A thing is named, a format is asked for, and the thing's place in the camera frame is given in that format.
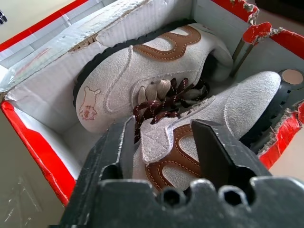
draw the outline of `shoe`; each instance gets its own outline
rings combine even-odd
[[[143,45],[115,52],[102,61],[81,85],[76,99],[80,123],[103,133],[117,118],[132,114],[141,87],[161,79],[187,78],[196,85],[208,54],[217,60],[212,79],[228,77],[233,60],[224,43],[201,24],[189,24]]]
[[[137,117],[141,140],[134,155],[133,178],[148,180],[157,190],[166,186],[186,190],[192,180],[201,176],[191,120],[224,124],[240,139],[265,111],[280,82],[279,74],[262,72],[204,100],[179,117],[157,107],[149,110],[152,118],[141,123],[143,119]],[[135,116],[141,106],[134,108]]]

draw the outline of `shoe box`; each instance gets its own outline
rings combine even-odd
[[[259,9],[244,0],[118,0],[12,66],[0,82],[1,110],[66,205],[101,136],[83,128],[73,106],[73,88],[88,61],[107,47],[188,18],[225,42],[237,81],[266,70],[304,72],[304,37],[269,22],[256,24],[258,16]],[[292,91],[284,104],[288,108],[259,153],[267,168],[302,128],[303,98],[303,89]]]

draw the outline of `embroidered bear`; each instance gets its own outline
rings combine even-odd
[[[79,115],[83,120],[94,120],[97,115],[95,108],[96,97],[100,94],[100,89],[95,91],[91,90],[89,87],[85,87],[85,97],[82,105],[79,109]]]

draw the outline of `shoelace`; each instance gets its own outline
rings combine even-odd
[[[202,89],[203,86],[206,87],[205,91],[201,95],[192,99],[195,101],[200,101],[204,99],[210,91],[210,86],[206,82],[203,82],[201,79],[199,80],[196,86],[194,86],[194,84],[191,84],[188,87],[186,87],[188,85],[187,78],[184,78],[177,88],[176,85],[177,82],[176,79],[174,78],[171,80],[171,86],[166,95],[167,99],[163,101],[160,101],[159,99],[154,99],[151,101],[142,102],[133,109],[133,114],[135,115],[135,120],[136,120],[135,139],[134,139],[135,143],[140,139],[140,127],[145,120],[153,118],[151,124],[155,124],[164,117],[169,117],[169,118],[177,117],[179,113],[176,111],[169,112],[162,110],[168,107],[174,109],[175,108],[174,104],[176,102],[180,102],[180,104],[183,107],[189,107],[190,105],[183,99],[183,96],[191,89]],[[145,109],[145,111],[141,115],[140,111],[143,109]]]

